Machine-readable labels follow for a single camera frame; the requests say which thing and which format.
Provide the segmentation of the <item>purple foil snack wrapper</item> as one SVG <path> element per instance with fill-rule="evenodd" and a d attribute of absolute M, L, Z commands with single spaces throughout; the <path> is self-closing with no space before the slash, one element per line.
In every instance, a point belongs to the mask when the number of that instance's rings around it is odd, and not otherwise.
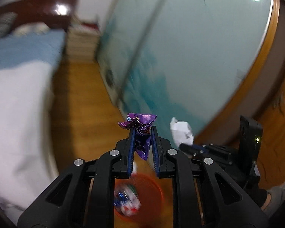
<path fill-rule="evenodd" d="M 157 116 L 154 114 L 128 113 L 125 121 L 118 122 L 118 125 L 123 129 L 135 129 L 135 151 L 145 161 L 149 157 L 151 127 L 156 119 Z"/>

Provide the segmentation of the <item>white tissue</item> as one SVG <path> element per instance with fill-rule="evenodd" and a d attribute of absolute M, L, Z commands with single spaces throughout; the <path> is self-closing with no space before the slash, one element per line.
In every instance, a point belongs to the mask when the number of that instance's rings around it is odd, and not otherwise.
<path fill-rule="evenodd" d="M 170 131 L 173 141 L 178 148 L 181 144 L 186 144 L 188 146 L 193 145 L 194 135 L 188 122 L 177 120 L 173 117 L 170 122 Z"/>

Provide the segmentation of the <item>crushed blue soda can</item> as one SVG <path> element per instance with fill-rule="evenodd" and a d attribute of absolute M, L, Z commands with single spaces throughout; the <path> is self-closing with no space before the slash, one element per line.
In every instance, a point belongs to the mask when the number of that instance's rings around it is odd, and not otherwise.
<path fill-rule="evenodd" d="M 114 191 L 114 206 L 120 209 L 130 201 L 130 188 L 126 184 L 118 185 Z"/>

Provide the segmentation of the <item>red plastic trash basket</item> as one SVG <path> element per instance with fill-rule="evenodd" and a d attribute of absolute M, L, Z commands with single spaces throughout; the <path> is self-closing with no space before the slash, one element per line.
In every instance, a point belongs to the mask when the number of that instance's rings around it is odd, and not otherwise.
<path fill-rule="evenodd" d="M 164 195 L 153 178 L 141 173 L 133 174 L 129 179 L 117 179 L 115 188 L 122 184 L 130 188 L 130 201 L 120 209 L 114 206 L 119 218 L 139 225 L 152 225 L 160 219 Z"/>

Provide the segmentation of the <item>grey slipper on foot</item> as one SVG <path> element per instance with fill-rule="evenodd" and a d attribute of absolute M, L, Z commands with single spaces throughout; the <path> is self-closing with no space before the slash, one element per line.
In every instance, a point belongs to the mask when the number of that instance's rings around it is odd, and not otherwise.
<path fill-rule="evenodd" d="M 271 218 L 285 204 L 285 186 L 275 186 L 267 191 L 261 210 Z"/>

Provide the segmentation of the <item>floral sliding wardrobe door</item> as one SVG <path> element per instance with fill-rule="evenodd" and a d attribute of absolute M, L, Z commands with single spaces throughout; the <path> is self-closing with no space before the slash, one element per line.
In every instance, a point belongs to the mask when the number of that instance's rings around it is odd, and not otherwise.
<path fill-rule="evenodd" d="M 117 0 L 97 54 L 111 101 L 155 114 L 167 139 L 177 118 L 196 142 L 221 144 L 253 114 L 242 102 L 278 20 L 279 0 Z"/>

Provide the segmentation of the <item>beige wooden nightstand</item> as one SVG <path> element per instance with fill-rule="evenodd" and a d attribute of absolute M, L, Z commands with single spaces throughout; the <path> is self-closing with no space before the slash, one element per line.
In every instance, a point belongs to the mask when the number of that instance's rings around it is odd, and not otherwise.
<path fill-rule="evenodd" d="M 100 31 L 76 25 L 68 28 L 66 55 L 71 61 L 93 62 L 100 40 Z"/>

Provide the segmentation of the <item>white cloth on bed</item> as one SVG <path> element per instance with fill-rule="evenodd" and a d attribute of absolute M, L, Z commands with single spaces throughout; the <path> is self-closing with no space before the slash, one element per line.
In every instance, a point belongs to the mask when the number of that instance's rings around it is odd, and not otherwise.
<path fill-rule="evenodd" d="M 0 207 L 14 223 L 58 176 L 49 125 L 53 72 L 39 60 L 0 69 Z"/>

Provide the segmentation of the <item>bed with blue sheet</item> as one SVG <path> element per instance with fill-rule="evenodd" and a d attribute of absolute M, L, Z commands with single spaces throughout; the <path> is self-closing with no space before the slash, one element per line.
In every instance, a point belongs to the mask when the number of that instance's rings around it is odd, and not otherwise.
<path fill-rule="evenodd" d="M 17 222 L 57 177 L 49 126 L 65 31 L 0 39 L 0 207 Z"/>

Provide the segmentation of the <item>white and blue pillow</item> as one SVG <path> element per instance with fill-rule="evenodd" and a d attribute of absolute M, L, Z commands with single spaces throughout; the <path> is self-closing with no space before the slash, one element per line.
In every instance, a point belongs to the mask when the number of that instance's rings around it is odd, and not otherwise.
<path fill-rule="evenodd" d="M 50 27 L 46 25 L 44 22 L 36 22 L 36 23 L 27 23 L 21 26 L 18 26 L 12 31 L 12 35 L 14 36 L 26 36 L 31 33 L 35 33 L 37 35 L 45 34 L 50 30 Z"/>

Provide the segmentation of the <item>dark red wooden headboard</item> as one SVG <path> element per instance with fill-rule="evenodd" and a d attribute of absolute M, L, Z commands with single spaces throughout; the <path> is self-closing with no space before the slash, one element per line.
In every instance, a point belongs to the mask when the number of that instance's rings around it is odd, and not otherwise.
<path fill-rule="evenodd" d="M 0 16 L 14 12 L 17 18 L 11 30 L 27 24 L 43 22 L 52 29 L 68 30 L 79 0 L 17 0 L 0 6 Z"/>

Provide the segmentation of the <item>grey plaid pillow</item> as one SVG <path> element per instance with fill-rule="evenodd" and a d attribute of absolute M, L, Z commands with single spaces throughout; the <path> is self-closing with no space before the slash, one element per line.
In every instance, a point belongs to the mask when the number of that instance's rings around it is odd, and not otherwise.
<path fill-rule="evenodd" d="M 9 33 L 16 18 L 17 14 L 14 12 L 4 13 L 0 16 L 0 38 L 3 38 Z"/>

